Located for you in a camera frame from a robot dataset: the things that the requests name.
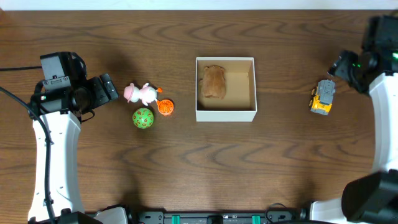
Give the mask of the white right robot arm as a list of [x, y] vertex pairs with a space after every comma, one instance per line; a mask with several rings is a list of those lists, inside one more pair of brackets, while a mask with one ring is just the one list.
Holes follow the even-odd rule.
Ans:
[[307, 219], [325, 223], [397, 223], [397, 57], [344, 50], [328, 74], [370, 96], [375, 152], [371, 173], [346, 185], [341, 197], [310, 204]]

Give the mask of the brown plush toy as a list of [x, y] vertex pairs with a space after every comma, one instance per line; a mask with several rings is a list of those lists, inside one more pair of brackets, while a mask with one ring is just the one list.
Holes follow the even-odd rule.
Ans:
[[224, 68], [211, 65], [204, 68], [204, 76], [199, 82], [201, 95], [205, 98], [223, 99], [226, 96]]

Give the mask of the yellow grey toy truck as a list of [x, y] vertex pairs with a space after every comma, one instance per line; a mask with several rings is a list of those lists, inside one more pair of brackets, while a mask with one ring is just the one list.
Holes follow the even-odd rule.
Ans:
[[328, 115], [335, 94], [335, 83], [332, 80], [321, 80], [312, 90], [312, 99], [309, 102], [310, 111], [322, 115]]

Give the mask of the pink white duck toy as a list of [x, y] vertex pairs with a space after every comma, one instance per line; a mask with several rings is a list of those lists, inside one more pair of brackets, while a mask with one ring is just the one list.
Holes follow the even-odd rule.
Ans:
[[130, 83], [129, 86], [125, 87], [123, 97], [133, 103], [141, 100], [145, 106], [148, 106], [152, 102], [157, 101], [159, 93], [162, 93], [162, 89], [154, 88], [149, 83], [144, 84], [142, 88], [138, 88], [135, 84]]

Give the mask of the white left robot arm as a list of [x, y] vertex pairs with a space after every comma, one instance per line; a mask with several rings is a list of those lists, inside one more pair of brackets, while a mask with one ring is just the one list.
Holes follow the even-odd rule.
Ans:
[[69, 214], [84, 214], [77, 166], [81, 117], [118, 97], [107, 73], [89, 80], [54, 75], [38, 82], [29, 102], [37, 145], [30, 223], [58, 223]]

